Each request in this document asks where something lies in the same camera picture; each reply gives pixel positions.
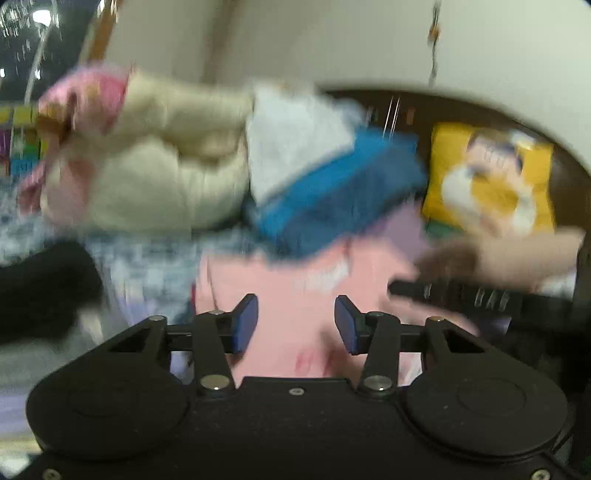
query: headboard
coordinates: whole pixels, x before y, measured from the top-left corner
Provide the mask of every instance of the headboard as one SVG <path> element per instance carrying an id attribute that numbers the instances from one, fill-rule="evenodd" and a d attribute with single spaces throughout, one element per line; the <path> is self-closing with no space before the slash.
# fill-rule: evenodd
<path id="1" fill-rule="evenodd" d="M 431 131 L 439 122 L 461 122 L 500 131 L 519 130 L 539 141 L 554 144 L 550 176 L 550 199 L 560 226 L 591 229 L 591 177 L 584 167 L 556 140 L 493 108 L 428 93 L 385 89 L 327 90 L 334 98 L 350 98 L 368 109 L 371 125 L 419 136 L 418 153 L 430 159 Z"/>

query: dark blue fabric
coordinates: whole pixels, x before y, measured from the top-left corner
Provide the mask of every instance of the dark blue fabric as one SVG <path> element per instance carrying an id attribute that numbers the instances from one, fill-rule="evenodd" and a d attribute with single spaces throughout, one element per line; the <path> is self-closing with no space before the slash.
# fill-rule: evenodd
<path id="1" fill-rule="evenodd" d="M 256 227 L 280 253 L 292 257 L 313 254 L 344 233 L 361 231 L 388 207 L 426 188 L 416 144 L 413 135 L 389 140 L 381 131 L 358 132 L 355 152 L 304 176 L 259 209 Z"/>

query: green fabric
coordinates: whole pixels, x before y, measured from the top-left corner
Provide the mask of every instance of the green fabric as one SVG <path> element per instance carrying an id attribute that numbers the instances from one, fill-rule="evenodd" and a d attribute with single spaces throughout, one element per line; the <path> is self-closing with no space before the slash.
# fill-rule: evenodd
<path id="1" fill-rule="evenodd" d="M 425 233 L 429 240 L 445 240 L 456 235 L 461 235 L 463 232 L 461 229 L 446 223 L 429 220 L 425 224 Z"/>

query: yellow cushion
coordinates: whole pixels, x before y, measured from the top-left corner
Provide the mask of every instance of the yellow cushion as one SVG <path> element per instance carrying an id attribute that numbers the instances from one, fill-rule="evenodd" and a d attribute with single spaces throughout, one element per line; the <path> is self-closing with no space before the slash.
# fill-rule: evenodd
<path id="1" fill-rule="evenodd" d="M 431 145 L 425 217 L 477 235 L 554 228 L 552 145 L 463 124 L 436 125 Z"/>

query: wall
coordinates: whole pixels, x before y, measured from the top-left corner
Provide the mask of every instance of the wall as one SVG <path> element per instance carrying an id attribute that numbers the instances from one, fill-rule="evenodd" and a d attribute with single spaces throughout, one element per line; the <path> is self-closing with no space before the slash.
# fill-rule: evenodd
<path id="1" fill-rule="evenodd" d="M 430 0 L 242 0 L 218 78 L 426 88 Z M 502 105 L 591 170 L 591 7 L 443 0 L 436 89 Z"/>
<path id="2" fill-rule="evenodd" d="M 126 0 L 106 61 L 198 82 L 222 0 Z"/>

